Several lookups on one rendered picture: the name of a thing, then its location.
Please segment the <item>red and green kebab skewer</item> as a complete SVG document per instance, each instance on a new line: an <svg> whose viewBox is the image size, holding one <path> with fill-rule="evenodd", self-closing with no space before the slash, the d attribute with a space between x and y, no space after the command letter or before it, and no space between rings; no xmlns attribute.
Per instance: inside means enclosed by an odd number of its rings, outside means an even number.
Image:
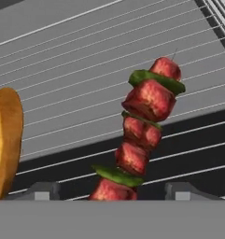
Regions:
<svg viewBox="0 0 225 239"><path fill-rule="evenodd" d="M121 103L123 140L115 151L116 165L95 165L100 176L90 198L94 201L127 201L137 198L144 182L149 154L162 139L159 123L166 120L176 96L186 91L181 70L173 59L160 57L148 70L135 70L129 77L133 89Z"/></svg>

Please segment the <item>golden baguette bread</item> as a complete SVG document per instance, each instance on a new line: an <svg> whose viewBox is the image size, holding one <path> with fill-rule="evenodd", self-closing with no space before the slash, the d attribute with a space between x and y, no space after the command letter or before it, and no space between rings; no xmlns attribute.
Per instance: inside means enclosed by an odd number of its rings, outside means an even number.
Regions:
<svg viewBox="0 0 225 239"><path fill-rule="evenodd" d="M21 155L23 110L12 88L0 89L0 200L9 192Z"/></svg>

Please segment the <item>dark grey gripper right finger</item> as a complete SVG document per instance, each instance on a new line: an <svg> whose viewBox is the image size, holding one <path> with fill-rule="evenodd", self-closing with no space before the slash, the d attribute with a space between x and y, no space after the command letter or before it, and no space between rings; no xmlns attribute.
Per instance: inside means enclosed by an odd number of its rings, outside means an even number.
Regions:
<svg viewBox="0 0 225 239"><path fill-rule="evenodd" d="M165 184L167 201L222 201L222 198L197 190L189 182L168 182Z"/></svg>

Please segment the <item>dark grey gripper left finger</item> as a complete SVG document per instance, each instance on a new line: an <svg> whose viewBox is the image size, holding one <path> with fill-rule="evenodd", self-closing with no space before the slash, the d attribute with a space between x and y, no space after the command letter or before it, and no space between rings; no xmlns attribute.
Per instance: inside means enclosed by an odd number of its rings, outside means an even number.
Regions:
<svg viewBox="0 0 225 239"><path fill-rule="evenodd" d="M60 199L61 186L57 182L36 182L25 192L8 195L8 200L56 201Z"/></svg>

